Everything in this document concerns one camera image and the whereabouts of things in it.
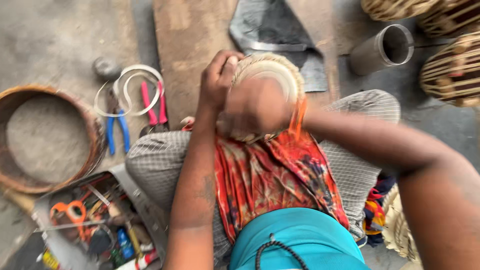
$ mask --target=concrete floor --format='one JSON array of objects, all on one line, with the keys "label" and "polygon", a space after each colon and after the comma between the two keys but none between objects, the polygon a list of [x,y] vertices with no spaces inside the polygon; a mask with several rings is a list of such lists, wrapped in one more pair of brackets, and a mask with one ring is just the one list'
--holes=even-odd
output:
[{"label": "concrete floor", "polygon": [[[96,57],[111,56],[123,66],[145,63],[159,68],[150,3],[150,0],[4,0],[0,10],[0,59],[3,64],[0,66],[0,91],[27,83],[50,84],[71,91],[92,104],[101,86],[90,68]],[[391,24],[371,21],[361,11],[358,1],[338,0],[335,5],[338,21],[341,22],[338,24],[337,41],[342,54],[348,54],[353,46]],[[419,88],[417,78],[422,64],[438,51],[435,45],[444,41],[425,38],[416,29],[413,19],[395,23],[407,26],[414,34],[417,48],[411,61],[401,67],[360,77],[350,72],[348,57],[340,57],[342,96],[361,89],[383,89],[393,94],[401,103],[405,123],[443,140],[464,154],[477,170],[480,169],[477,121],[473,110],[444,105],[427,97]],[[139,105],[139,97],[133,98]],[[26,158],[31,152],[50,153],[42,157],[44,160],[53,159],[55,151],[44,147],[48,141],[45,144],[22,144],[23,138],[31,134],[28,129],[21,129],[20,124],[30,125],[32,120],[42,120],[38,116],[30,119],[29,113],[31,111],[19,112],[15,119],[17,128],[9,131],[11,137],[18,136],[12,140],[18,150],[16,153],[19,156],[23,153]],[[147,120],[128,118],[128,122],[132,141],[135,141]],[[52,125],[47,127],[37,125],[36,129],[53,130]],[[61,129],[69,130],[63,124],[58,124],[54,130],[60,133]],[[59,137],[51,137],[50,140],[55,139],[62,147],[73,147],[75,151],[71,156],[81,156],[85,145],[72,144],[72,141],[80,140],[81,135],[73,133],[69,137],[60,141]],[[117,136],[116,141],[120,142],[121,137]],[[120,163],[123,156],[121,151],[114,157],[107,156],[99,170]],[[79,160],[71,160],[71,167],[78,166]],[[48,162],[38,162],[29,169],[40,177],[43,172],[44,176],[54,175],[58,179],[66,173],[64,167]],[[12,247],[23,243],[34,225],[28,216],[2,197],[0,217],[1,266]],[[366,246],[361,250],[368,266],[374,270],[397,270],[407,262],[382,245],[377,248]],[[10,268],[11,265],[5,269],[20,269],[18,265]]]}]

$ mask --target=metal pipe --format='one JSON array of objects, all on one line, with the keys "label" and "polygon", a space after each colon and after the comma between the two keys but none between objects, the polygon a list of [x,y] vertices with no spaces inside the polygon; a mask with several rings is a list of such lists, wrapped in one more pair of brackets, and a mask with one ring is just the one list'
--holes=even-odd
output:
[{"label": "metal pipe", "polygon": [[389,25],[380,33],[355,47],[350,66],[357,75],[402,65],[413,54],[412,34],[403,25]]}]

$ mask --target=tie-dye cloth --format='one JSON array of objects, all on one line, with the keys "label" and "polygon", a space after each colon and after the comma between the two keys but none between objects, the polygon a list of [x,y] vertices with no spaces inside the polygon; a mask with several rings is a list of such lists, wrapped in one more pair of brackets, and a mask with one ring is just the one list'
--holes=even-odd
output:
[{"label": "tie-dye cloth", "polygon": [[245,144],[217,138],[216,199],[231,243],[254,218],[277,209],[317,209],[347,230],[336,184],[325,155],[311,136],[300,141],[287,132]]}]

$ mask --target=colorful cloth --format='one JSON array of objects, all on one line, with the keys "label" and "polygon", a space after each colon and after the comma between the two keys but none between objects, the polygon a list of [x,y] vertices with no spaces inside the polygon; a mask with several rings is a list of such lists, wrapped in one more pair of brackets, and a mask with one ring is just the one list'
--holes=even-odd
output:
[{"label": "colorful cloth", "polygon": [[327,161],[311,136],[294,141],[282,132],[252,144],[218,137],[216,147],[216,199],[231,243],[254,218],[284,208],[316,209],[349,229]]},{"label": "colorful cloth", "polygon": [[[363,229],[367,235],[377,235],[383,231],[385,225],[385,213],[382,209],[383,197],[392,189],[395,182],[395,177],[381,173],[378,175],[377,184],[370,190],[363,209],[365,212]],[[380,239],[371,236],[368,238],[368,244],[372,246],[383,242],[381,235]]]}]

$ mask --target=pink-handled pliers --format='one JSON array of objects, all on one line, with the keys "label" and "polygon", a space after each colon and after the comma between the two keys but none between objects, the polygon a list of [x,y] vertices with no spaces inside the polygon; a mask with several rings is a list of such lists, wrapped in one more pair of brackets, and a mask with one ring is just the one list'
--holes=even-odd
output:
[{"label": "pink-handled pliers", "polygon": [[[165,110],[165,95],[163,93],[163,85],[161,81],[158,81],[157,83],[158,90],[160,91],[160,110],[158,114],[158,119],[153,111],[153,108],[148,110],[148,118],[149,118],[149,124],[154,127],[157,124],[165,124],[168,119],[167,119],[167,114]],[[145,81],[142,82],[142,99],[144,100],[144,105],[145,108],[150,106],[150,98],[148,96],[148,86]]]}]

